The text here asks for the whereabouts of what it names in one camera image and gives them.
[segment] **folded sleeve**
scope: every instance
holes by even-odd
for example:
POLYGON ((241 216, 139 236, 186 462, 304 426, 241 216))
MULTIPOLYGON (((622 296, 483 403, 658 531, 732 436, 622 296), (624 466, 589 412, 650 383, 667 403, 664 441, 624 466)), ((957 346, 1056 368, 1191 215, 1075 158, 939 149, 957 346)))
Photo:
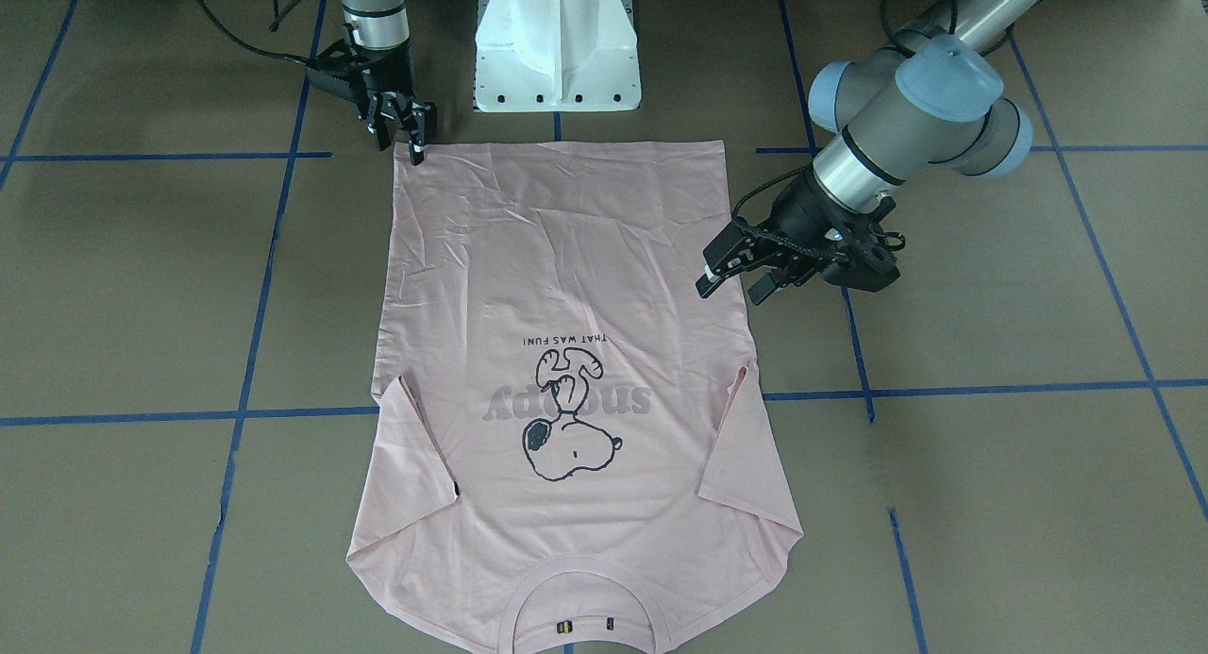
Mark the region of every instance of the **folded sleeve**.
POLYGON ((414 525, 452 505, 457 485, 411 392, 393 380, 379 401, 377 435, 348 563, 374 597, 406 568, 414 525))
POLYGON ((772 438, 754 360, 739 369, 728 388, 728 401, 697 493, 757 517, 759 545, 766 552, 761 565, 769 573, 784 572, 789 549, 801 539, 802 531, 772 438))

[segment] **white plastic bracket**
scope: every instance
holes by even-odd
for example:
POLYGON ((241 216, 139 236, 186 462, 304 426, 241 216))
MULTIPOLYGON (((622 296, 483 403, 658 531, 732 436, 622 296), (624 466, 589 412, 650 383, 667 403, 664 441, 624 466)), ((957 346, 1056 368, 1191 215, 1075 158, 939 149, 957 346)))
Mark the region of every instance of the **white plastic bracket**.
POLYGON ((641 102, 633 0, 478 0, 475 106, 626 111, 641 102))

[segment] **robotic arm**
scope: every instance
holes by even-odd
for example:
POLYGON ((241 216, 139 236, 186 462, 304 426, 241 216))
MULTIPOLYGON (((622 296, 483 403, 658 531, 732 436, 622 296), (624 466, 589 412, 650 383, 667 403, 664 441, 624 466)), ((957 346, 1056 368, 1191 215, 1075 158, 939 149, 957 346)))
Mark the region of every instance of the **robotic arm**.
POLYGON ((411 163, 424 158, 436 131, 436 106, 416 98, 406 0, 339 0, 344 39, 307 65, 310 83, 353 103, 378 150, 406 139, 411 163))
POLYGON ((704 249, 699 296, 760 267, 771 270, 748 291, 755 305, 819 273, 866 291, 898 279, 894 253, 905 239, 881 227, 894 191, 928 163, 993 178, 1027 156, 1032 123, 1001 97, 1001 79, 978 53, 1040 1, 942 0, 896 33, 882 15, 889 46, 863 64, 827 65, 811 87, 814 122, 838 137, 796 173, 763 222, 738 215, 751 195, 739 201, 704 249))

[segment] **snoopy graphic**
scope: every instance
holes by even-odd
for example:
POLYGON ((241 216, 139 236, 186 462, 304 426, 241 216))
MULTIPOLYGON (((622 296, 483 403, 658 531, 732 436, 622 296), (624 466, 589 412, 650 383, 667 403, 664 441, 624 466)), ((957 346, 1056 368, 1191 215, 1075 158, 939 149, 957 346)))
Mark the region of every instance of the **snoopy graphic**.
POLYGON ((551 422, 535 418, 524 428, 524 456, 533 471, 556 482, 577 470, 603 470, 612 462, 621 438, 579 419, 592 380, 604 377, 594 354, 579 347, 547 349, 536 363, 536 384, 558 407, 551 422))

